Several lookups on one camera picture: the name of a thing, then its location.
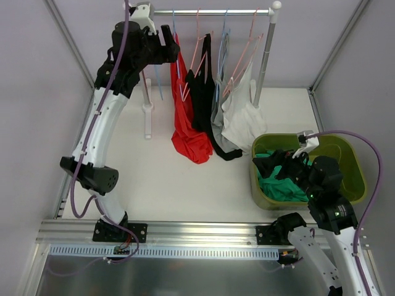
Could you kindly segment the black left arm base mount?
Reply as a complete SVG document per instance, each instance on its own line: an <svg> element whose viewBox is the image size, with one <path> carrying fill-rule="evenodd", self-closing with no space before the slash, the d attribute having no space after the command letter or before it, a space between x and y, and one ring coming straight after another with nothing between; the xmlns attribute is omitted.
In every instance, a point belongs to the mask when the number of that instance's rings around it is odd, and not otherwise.
<svg viewBox="0 0 395 296"><path fill-rule="evenodd" d="M148 233L148 225L146 223L130 223L128 222L124 228L129 229L135 234L139 242L144 244ZM94 227L93 242L125 242L129 237L129 233L118 227L108 224L103 220L98 220Z"/></svg>

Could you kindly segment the light blue hanger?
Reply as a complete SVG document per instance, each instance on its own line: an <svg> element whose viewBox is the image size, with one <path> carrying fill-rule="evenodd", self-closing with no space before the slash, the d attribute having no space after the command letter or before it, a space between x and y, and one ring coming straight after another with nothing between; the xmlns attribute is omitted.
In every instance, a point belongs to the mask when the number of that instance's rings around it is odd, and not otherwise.
<svg viewBox="0 0 395 296"><path fill-rule="evenodd" d="M162 92L162 84L161 84L161 80L160 80L159 66L158 65L154 65L154 71L155 71L155 75L156 75L156 79L157 79L157 86L158 86L160 98L161 98L161 100L163 100L164 97L163 97L163 92Z"/></svg>

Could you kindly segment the red tank top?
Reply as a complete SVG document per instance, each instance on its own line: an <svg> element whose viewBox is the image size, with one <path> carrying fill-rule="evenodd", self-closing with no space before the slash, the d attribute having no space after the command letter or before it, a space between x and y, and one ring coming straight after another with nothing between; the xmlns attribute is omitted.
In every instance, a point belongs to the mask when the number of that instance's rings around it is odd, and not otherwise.
<svg viewBox="0 0 395 296"><path fill-rule="evenodd" d="M171 90L174 103L174 132L172 143L175 150L193 163L202 164L213 154L213 147L206 133L192 127L194 117L191 96L182 99L187 70L182 53L170 64Z"/></svg>

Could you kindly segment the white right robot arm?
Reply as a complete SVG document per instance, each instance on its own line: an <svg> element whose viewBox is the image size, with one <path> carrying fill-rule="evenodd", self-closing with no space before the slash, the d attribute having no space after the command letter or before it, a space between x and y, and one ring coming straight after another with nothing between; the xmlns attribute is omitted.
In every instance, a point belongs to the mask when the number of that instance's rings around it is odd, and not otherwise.
<svg viewBox="0 0 395 296"><path fill-rule="evenodd" d="M276 150L269 157L252 160L263 177L281 166L278 179L290 179L309 201L309 212L325 236L334 261L317 245L311 230L299 213L277 218L265 237L293 245L303 261L318 276L327 295L379 295L359 244L360 225L353 206L340 191L343 175L336 159L319 155L312 161L307 153L298 156Z"/></svg>

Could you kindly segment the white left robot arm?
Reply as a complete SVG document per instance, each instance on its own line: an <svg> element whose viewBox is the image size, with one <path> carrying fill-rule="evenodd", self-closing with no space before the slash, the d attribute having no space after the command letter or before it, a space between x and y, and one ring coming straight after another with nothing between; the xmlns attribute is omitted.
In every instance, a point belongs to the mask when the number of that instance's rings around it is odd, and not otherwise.
<svg viewBox="0 0 395 296"><path fill-rule="evenodd" d="M108 223L107 234L114 241L127 237L124 224L127 213L115 195L119 172L106 165L107 151L119 116L139 84L141 72L148 65L170 64L180 51L168 25L151 33L148 27L136 22L119 22L112 32L112 46L99 67L94 82L94 101L88 121L72 155L62 157L60 167L71 176L68 189L72 213L78 213L75 204L75 186L79 184L90 193L101 218Z"/></svg>

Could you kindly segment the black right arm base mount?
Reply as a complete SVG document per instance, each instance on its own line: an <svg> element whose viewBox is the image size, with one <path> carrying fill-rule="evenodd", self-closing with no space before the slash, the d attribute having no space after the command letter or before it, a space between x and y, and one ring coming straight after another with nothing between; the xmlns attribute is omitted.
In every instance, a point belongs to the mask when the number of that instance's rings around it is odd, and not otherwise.
<svg viewBox="0 0 395 296"><path fill-rule="evenodd" d="M257 245L291 245L284 232L276 225L255 227Z"/></svg>

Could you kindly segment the green tank top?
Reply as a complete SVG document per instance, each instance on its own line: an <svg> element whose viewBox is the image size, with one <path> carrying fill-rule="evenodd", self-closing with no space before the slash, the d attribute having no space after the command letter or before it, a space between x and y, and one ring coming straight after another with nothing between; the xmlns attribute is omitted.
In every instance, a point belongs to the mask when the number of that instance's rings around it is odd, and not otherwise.
<svg viewBox="0 0 395 296"><path fill-rule="evenodd" d="M274 150L268 150L266 153L256 154L255 157L268 157L273 151ZM276 179L276 175L280 169L281 165L276 166L270 177L263 179L256 168L260 190L269 199L277 202L307 202L308 198L306 193L298 188L290 179Z"/></svg>

